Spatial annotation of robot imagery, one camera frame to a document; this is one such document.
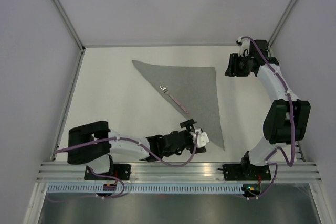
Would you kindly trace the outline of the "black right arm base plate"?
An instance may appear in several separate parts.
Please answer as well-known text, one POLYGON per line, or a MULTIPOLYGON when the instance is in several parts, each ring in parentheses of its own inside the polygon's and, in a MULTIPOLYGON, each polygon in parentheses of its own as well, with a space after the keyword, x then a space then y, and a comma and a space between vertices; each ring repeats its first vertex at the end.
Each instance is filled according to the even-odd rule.
POLYGON ((225 181, 271 181, 269 166, 248 165, 243 168, 241 164, 225 164, 222 166, 225 181))

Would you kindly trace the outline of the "aluminium front rail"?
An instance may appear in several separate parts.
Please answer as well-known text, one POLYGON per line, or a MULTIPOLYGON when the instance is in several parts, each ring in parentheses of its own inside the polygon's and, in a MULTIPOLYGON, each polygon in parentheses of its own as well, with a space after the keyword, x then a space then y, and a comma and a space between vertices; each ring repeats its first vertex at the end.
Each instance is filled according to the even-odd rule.
MULTIPOLYGON (((292 167, 284 162, 270 165, 269 170, 257 175, 234 175, 229 162, 191 162, 181 168, 173 168, 159 162, 115 162, 124 166, 119 178, 134 183, 320 183, 321 175, 314 162, 297 162, 292 167)), ((69 165, 66 162, 41 163, 38 182, 84 182, 85 165, 69 165)))

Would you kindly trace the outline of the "grey cloth napkin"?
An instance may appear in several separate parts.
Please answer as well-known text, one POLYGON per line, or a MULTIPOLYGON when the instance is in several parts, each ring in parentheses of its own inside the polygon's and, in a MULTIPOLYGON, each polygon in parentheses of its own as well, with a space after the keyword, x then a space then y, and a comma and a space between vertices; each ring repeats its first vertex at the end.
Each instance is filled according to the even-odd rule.
POLYGON ((142 77, 183 117, 194 119, 210 142, 225 149, 217 97, 214 67, 160 66, 132 61, 142 77), (184 111, 159 87, 163 84, 189 111, 184 111))

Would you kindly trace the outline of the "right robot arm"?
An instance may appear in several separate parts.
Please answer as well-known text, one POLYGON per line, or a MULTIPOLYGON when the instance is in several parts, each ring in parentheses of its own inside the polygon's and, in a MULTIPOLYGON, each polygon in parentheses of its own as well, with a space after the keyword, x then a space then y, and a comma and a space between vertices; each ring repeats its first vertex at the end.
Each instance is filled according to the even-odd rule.
POLYGON ((239 52, 230 54, 225 76, 254 74, 272 104, 263 123, 263 138, 245 153, 239 164, 223 165, 223 175, 226 181, 270 181, 270 160, 278 151, 289 167, 294 165, 295 144, 305 136, 311 105, 289 88, 277 58, 269 54, 266 40, 243 36, 236 44, 239 52))

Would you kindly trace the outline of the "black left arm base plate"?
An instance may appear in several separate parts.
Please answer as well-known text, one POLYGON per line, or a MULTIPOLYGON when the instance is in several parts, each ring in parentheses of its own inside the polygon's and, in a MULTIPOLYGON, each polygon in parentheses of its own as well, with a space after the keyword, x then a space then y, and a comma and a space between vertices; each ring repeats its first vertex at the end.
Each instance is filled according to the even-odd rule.
POLYGON ((113 178, 107 178, 107 176, 113 176, 120 180, 128 181, 131 175, 131 165, 128 164, 113 164, 112 168, 105 173, 97 173, 96 175, 91 171, 89 166, 86 166, 84 180, 108 180, 113 181, 113 178))

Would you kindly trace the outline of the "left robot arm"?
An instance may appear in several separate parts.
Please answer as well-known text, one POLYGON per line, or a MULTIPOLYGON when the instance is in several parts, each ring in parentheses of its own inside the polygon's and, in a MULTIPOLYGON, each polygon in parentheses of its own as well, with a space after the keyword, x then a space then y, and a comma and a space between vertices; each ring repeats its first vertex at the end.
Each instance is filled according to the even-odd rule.
POLYGON ((205 153, 209 138, 193 119, 180 124, 181 131, 166 135, 133 139, 111 129, 107 121, 97 121, 74 127, 68 132, 68 146, 76 147, 67 153, 70 165, 88 165, 104 180, 114 176, 112 154, 127 155, 140 161, 156 162, 188 150, 193 156, 205 153))

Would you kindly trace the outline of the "pink handled metal fork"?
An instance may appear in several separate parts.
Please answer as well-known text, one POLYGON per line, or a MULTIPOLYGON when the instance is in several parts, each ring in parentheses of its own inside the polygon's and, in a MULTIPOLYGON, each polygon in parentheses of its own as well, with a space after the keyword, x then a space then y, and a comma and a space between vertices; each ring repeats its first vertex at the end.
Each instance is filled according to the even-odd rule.
POLYGON ((189 115, 189 111, 181 104, 181 102, 174 97, 172 94, 170 94, 169 90, 167 89, 167 87, 163 84, 159 85, 160 89, 167 95, 169 96, 183 111, 185 114, 189 115))

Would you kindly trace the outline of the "left aluminium frame post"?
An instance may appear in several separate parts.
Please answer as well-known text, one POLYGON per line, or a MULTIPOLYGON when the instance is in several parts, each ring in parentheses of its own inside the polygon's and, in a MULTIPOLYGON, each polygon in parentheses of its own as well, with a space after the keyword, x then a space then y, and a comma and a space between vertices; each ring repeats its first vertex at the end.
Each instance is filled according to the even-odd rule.
POLYGON ((63 7, 63 4, 61 3, 60 0, 51 0, 51 2, 53 3, 62 22, 64 23, 70 37, 73 39, 79 50, 83 52, 85 50, 85 46, 83 45, 81 39, 79 38, 66 10, 63 7))

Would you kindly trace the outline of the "aluminium frame post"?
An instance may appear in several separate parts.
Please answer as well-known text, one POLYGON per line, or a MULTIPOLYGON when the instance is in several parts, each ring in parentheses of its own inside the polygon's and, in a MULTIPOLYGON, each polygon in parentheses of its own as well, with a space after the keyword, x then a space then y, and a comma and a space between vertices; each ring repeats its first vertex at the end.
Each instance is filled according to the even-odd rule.
POLYGON ((85 46, 83 45, 81 39, 79 38, 66 10, 63 7, 63 4, 61 3, 60 0, 51 0, 51 2, 53 3, 62 22, 64 23, 70 37, 73 39, 79 50, 83 52, 85 50, 85 46))
POLYGON ((289 0, 284 12, 281 14, 280 19, 278 20, 275 28, 273 29, 268 39, 268 48, 271 48, 272 45, 275 43, 279 33, 281 32, 283 26, 285 25, 287 19, 291 15, 298 2, 299 0, 289 0))

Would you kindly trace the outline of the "right aluminium frame post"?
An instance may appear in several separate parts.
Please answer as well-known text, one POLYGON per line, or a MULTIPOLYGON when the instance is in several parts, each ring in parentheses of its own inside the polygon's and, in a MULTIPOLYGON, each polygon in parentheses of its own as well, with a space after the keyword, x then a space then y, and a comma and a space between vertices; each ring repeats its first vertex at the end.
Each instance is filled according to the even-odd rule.
POLYGON ((279 33, 281 32, 283 26, 285 25, 287 19, 291 15, 298 2, 299 0, 289 0, 284 12, 281 14, 280 19, 278 20, 275 28, 273 29, 268 39, 268 48, 271 48, 272 45, 275 43, 279 33))

